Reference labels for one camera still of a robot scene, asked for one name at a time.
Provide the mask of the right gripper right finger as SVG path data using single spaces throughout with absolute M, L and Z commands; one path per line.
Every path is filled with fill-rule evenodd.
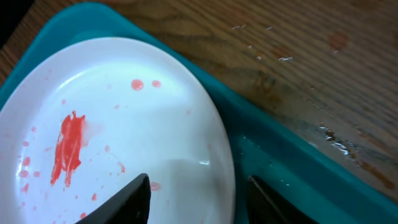
M 317 224 L 256 175 L 248 177 L 247 213 L 250 224 Z

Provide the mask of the white plate with red stain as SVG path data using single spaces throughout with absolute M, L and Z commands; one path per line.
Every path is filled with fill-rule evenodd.
M 150 223 L 232 223 L 228 137 L 209 94 L 168 53 L 125 38 L 44 60 L 1 108 L 1 222 L 76 223 L 139 174 Z

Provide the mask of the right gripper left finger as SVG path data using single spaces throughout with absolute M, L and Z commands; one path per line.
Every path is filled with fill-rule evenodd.
M 150 180 L 145 173 L 76 224 L 146 224 L 150 212 Z

